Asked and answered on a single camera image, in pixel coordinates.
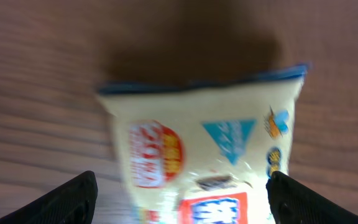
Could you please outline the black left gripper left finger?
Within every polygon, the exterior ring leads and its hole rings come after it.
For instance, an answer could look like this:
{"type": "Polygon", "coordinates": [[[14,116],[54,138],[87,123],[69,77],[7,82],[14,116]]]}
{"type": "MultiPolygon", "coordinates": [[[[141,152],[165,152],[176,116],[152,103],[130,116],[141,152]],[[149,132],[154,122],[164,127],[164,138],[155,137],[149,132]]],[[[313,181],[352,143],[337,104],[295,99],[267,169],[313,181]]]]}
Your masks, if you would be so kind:
{"type": "Polygon", "coordinates": [[[91,224],[97,196],[95,174],[87,170],[0,218],[0,224],[91,224]]]}

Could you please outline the yellow snack bag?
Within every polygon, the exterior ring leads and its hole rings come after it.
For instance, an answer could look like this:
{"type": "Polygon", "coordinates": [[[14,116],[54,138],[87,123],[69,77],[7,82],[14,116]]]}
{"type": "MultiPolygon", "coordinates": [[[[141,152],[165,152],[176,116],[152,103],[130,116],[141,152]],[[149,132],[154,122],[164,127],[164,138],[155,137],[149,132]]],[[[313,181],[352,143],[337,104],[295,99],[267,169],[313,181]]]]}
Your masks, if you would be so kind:
{"type": "Polygon", "coordinates": [[[287,172],[308,66],[184,87],[99,89],[137,223],[273,223],[267,181],[287,172]]]}

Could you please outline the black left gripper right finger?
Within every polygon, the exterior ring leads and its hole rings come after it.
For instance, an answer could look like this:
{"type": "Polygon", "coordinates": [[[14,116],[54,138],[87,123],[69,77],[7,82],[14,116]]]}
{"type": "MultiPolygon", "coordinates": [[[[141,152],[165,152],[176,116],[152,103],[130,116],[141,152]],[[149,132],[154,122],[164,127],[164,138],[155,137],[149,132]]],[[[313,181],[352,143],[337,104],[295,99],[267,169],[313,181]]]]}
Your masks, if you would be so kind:
{"type": "Polygon", "coordinates": [[[276,224],[358,224],[358,215],[275,171],[266,184],[276,224]]]}

